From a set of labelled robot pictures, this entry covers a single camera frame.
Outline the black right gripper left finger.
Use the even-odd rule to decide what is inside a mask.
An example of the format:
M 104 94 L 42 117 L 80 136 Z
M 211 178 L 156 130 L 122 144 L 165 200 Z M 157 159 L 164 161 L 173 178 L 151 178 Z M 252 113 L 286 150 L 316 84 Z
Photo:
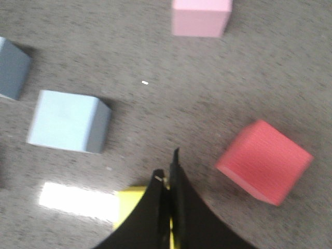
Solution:
M 170 196 L 163 179 L 162 169 L 153 171 L 136 207 L 96 249 L 170 247 Z

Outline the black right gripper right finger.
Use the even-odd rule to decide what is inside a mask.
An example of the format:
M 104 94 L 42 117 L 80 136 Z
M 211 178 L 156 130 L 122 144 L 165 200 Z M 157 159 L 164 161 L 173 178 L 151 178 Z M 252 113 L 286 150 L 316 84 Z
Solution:
M 179 148 L 170 164 L 171 214 L 175 248 L 253 248 L 208 207 L 179 163 Z

